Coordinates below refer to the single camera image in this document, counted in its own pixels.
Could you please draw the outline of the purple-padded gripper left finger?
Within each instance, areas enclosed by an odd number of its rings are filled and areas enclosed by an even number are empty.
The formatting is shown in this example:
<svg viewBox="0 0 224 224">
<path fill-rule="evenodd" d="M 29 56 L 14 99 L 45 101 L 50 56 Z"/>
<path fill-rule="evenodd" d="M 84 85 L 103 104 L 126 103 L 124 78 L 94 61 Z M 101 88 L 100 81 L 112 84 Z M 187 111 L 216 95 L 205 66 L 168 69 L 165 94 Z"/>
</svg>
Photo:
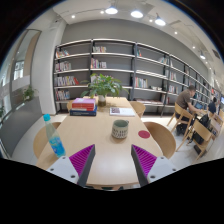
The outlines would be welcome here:
<svg viewBox="0 0 224 224">
<path fill-rule="evenodd" d="M 47 171 L 84 187 L 95 157 L 95 145 L 90 145 L 70 157 L 62 156 Z"/>
</svg>

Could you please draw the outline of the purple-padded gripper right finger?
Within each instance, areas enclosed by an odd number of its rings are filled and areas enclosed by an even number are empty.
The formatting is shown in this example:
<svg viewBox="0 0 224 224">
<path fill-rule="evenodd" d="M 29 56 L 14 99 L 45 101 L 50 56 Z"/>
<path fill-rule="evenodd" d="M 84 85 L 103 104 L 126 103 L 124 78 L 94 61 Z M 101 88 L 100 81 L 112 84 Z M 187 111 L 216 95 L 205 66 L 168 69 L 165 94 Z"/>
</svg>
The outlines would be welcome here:
<svg viewBox="0 0 224 224">
<path fill-rule="evenodd" d="M 165 156 L 156 157 L 136 145 L 131 146 L 131 156 L 141 187 L 177 171 L 174 164 Z"/>
</svg>

